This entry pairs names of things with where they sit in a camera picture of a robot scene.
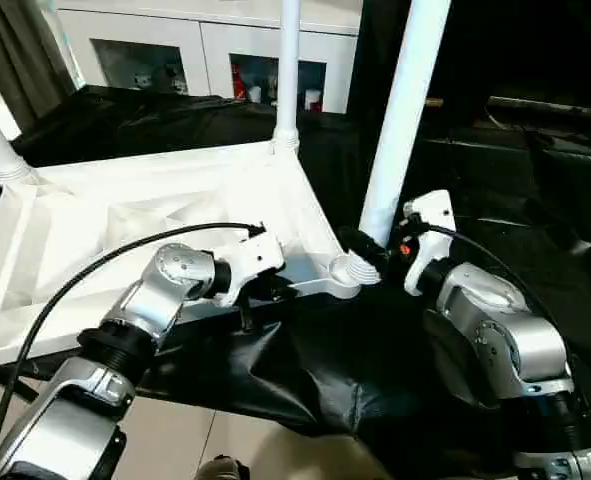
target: red bottle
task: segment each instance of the red bottle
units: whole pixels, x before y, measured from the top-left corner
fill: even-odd
[[[233,72],[233,95],[236,99],[243,100],[246,98],[246,89],[244,88],[242,78],[239,76],[239,65],[233,63],[231,65],[231,70]]]

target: black wire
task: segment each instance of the black wire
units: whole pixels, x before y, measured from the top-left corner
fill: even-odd
[[[469,238],[466,235],[464,235],[460,232],[457,232],[455,230],[451,230],[450,228],[445,228],[445,227],[440,227],[438,225],[430,225],[430,224],[425,224],[425,223],[423,223],[422,226],[428,230],[433,231],[433,232],[441,233],[443,235],[448,235],[449,237],[455,238],[457,240],[460,240],[460,241],[466,243],[467,245],[482,252],[488,258],[493,260],[493,262],[495,262],[500,267],[502,267],[502,269],[505,271],[505,273],[507,273],[510,277],[512,277],[512,280],[517,284],[517,287],[524,292],[526,299],[533,304],[533,306],[535,307],[536,313],[539,315],[542,315],[549,322],[551,322],[553,327],[555,327],[557,329],[557,331],[560,333],[560,336],[562,336],[561,329],[559,328],[559,323],[555,320],[555,317],[553,317],[553,314],[546,307],[546,305],[544,304],[542,299],[539,297],[539,295],[537,295],[537,293],[535,293],[535,291],[533,291],[528,286],[528,284],[524,280],[522,280],[522,278],[517,273],[515,273],[515,271],[511,267],[509,267],[506,263],[504,263],[504,261],[502,261],[502,259],[500,259],[497,255],[495,255],[489,249],[484,247],[482,244],[477,243],[472,238]],[[591,359],[591,354],[587,354],[587,353],[583,352],[583,348],[581,348],[581,347],[576,348],[575,345],[573,345],[573,350],[571,350],[571,348],[569,346],[569,342],[563,336],[562,336],[562,342],[564,343],[564,348],[566,349],[567,359],[568,359],[568,363],[570,365],[571,372],[574,373],[577,371],[576,363],[573,358],[573,352],[575,352],[575,355],[577,355],[577,357],[580,360]],[[591,408],[590,408],[590,404],[588,402],[588,398],[586,397],[586,395],[584,394],[584,392],[582,391],[581,388],[576,387],[576,392],[579,394],[580,398],[584,402],[584,405],[586,406],[586,409],[587,409],[587,413],[591,417]]]
[[[198,225],[188,225],[185,227],[176,228],[173,230],[169,230],[167,232],[156,233],[155,235],[151,235],[149,237],[141,238],[134,242],[128,243],[123,245],[112,252],[107,253],[103,257],[95,260],[89,266],[78,272],[73,278],[71,278],[68,282],[60,288],[55,295],[51,297],[51,299],[46,303],[42,311],[39,313],[35,322],[31,326],[26,338],[24,339],[24,343],[22,344],[22,348],[19,351],[19,355],[17,356],[17,361],[15,363],[15,367],[13,369],[13,373],[8,380],[8,384],[6,384],[6,388],[4,389],[4,394],[2,395],[2,399],[0,401],[0,434],[2,430],[2,426],[4,425],[4,420],[6,419],[6,414],[8,412],[8,407],[11,403],[11,399],[13,398],[13,392],[15,391],[15,386],[17,384],[17,380],[20,377],[22,372],[22,365],[26,361],[28,354],[30,353],[31,346],[35,341],[35,337],[44,324],[44,321],[51,313],[55,305],[66,295],[75,285],[77,285],[80,281],[90,275],[92,272],[97,270],[98,268],[104,266],[106,263],[110,262],[116,257],[130,251],[134,250],[135,248],[139,248],[143,245],[147,245],[149,243],[156,242],[158,240],[163,240],[168,237],[173,237],[175,235],[181,235],[183,233],[190,233],[196,232],[199,230],[209,230],[214,228],[239,228],[248,230],[249,234],[257,234],[264,231],[263,227],[258,227],[255,225],[249,225],[246,223],[233,223],[233,222],[218,222],[218,223],[203,223]]]
[[[486,248],[485,246],[483,246],[480,243],[477,243],[472,238],[469,238],[466,235],[464,235],[460,232],[457,232],[455,230],[451,230],[450,228],[440,227],[438,225],[429,225],[429,224],[426,224],[425,227],[428,230],[432,230],[433,232],[441,233],[443,235],[448,235],[449,237],[456,238],[457,240],[460,240],[460,241],[470,245],[471,247],[475,248],[476,250],[479,250],[484,255],[486,255],[488,258],[493,260],[493,262],[495,262],[500,267],[502,267],[502,269],[510,277],[512,277],[512,280],[517,284],[517,287],[525,293],[526,298],[531,301],[531,303],[533,304],[535,309],[538,311],[537,313],[548,318],[551,321],[551,323],[555,323],[555,320],[553,318],[553,314],[550,312],[550,310],[548,308],[546,308],[546,305],[544,304],[542,299],[537,295],[537,293],[535,293],[528,286],[528,284],[524,280],[522,280],[522,278],[517,273],[515,273],[515,271],[511,267],[509,267],[506,263],[504,263],[504,261],[501,258],[499,258],[497,255],[495,255],[493,252],[491,252],[488,248]]]

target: white cabinet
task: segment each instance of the white cabinet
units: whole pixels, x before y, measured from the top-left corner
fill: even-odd
[[[210,93],[198,22],[76,10],[59,17],[87,83]]]
[[[86,83],[275,101],[280,31],[273,25],[279,19],[280,2],[59,0],[58,4],[62,27]],[[303,2],[298,99],[302,108],[346,111],[357,35],[336,32],[356,32],[360,8],[361,0]],[[309,30],[314,27],[320,31]]]
[[[259,87],[264,101],[273,98],[266,90],[275,89],[279,30],[215,23],[201,28],[212,94],[233,97],[235,71],[246,89]],[[301,104],[306,90],[317,90],[324,112],[346,111],[356,45],[352,36],[300,33]]]

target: black fabric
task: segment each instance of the black fabric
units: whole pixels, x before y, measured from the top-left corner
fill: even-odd
[[[14,143],[35,166],[266,140],[274,110],[221,99],[87,88]],[[299,158],[331,226],[356,226],[372,138],[339,115],[302,114]],[[504,259],[581,348],[591,406],[591,148],[520,132],[424,121],[403,198],[448,188],[458,229]],[[503,273],[455,242],[455,260]],[[174,329],[141,395],[270,418],[308,435],[355,435],[398,478],[509,464],[501,419],[467,344],[423,299],[391,283],[339,301],[325,295]],[[49,378],[65,355],[30,362]],[[470,384],[458,397],[453,385]]]

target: black cable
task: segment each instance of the black cable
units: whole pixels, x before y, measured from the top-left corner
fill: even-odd
[[[155,235],[141,238],[141,239],[136,240],[134,242],[123,245],[123,246],[113,250],[112,252],[107,253],[103,257],[95,260],[89,266],[87,266],[86,268],[84,268],[83,270],[78,272],[73,278],[71,278],[68,282],[66,282],[62,286],[62,288],[60,288],[55,293],[55,295],[53,295],[51,297],[51,299],[46,303],[46,305],[44,306],[42,311],[39,313],[39,315],[35,319],[35,322],[33,322],[33,325],[31,326],[28,334],[26,335],[26,338],[24,339],[24,343],[22,344],[22,347],[19,351],[19,355],[17,356],[17,361],[15,363],[15,367],[14,367],[11,377],[8,381],[8,384],[6,385],[6,388],[4,389],[4,394],[2,395],[2,399],[0,401],[0,434],[2,431],[2,426],[4,425],[4,420],[6,419],[8,407],[11,403],[11,399],[13,398],[13,392],[15,390],[15,385],[17,384],[17,381],[18,381],[20,374],[22,372],[22,364],[24,363],[24,361],[28,357],[28,354],[30,353],[33,342],[35,341],[35,337],[37,337],[37,334],[38,334],[40,328],[42,327],[42,325],[44,324],[44,321],[46,320],[48,315],[51,313],[51,311],[53,310],[55,305],[57,305],[57,303],[64,297],[64,295],[66,295],[75,285],[77,285],[80,281],[82,281],[84,278],[86,278],[92,272],[94,272],[98,268],[104,266],[106,263],[110,262],[114,258],[117,258],[120,255],[122,255],[130,250],[134,250],[135,248],[139,248],[143,245],[147,245],[149,243],[153,243],[158,240],[163,240],[168,237],[181,235],[183,233],[196,232],[199,230],[209,230],[209,229],[214,229],[214,228],[244,229],[244,230],[248,230],[249,235],[251,235],[251,236],[264,231],[263,227],[249,225],[246,223],[218,222],[218,223],[203,223],[203,224],[198,224],[198,225],[188,225],[185,227],[180,227],[180,228],[176,228],[173,230],[169,230],[167,232],[156,233]]]
[[[546,305],[544,304],[542,299],[537,295],[537,293],[535,293],[528,286],[528,284],[524,280],[522,280],[521,277],[517,273],[515,273],[515,271],[511,267],[509,267],[506,263],[504,263],[504,261],[501,258],[499,258],[497,255],[495,255],[493,252],[491,252],[488,248],[486,248],[485,246],[483,246],[480,243],[477,243],[472,238],[469,238],[466,235],[464,235],[460,232],[457,232],[455,230],[451,230],[450,228],[445,228],[445,227],[440,227],[438,225],[430,225],[430,224],[423,224],[423,226],[425,226],[425,228],[427,228],[428,230],[431,230],[433,232],[441,233],[443,235],[448,235],[449,237],[460,240],[460,241],[468,244],[469,246],[475,248],[476,250],[482,252],[484,255],[486,255],[488,258],[490,258],[493,262],[495,262],[497,265],[502,267],[502,269],[505,271],[505,273],[507,273],[510,277],[512,277],[512,280],[517,284],[517,287],[524,292],[527,299],[530,300],[531,303],[533,304],[533,306],[535,307],[535,309],[538,310],[537,313],[539,313],[543,317],[548,318],[551,321],[551,323],[555,323],[555,320],[553,318],[553,314],[550,312],[550,310],[548,308],[546,308]]]

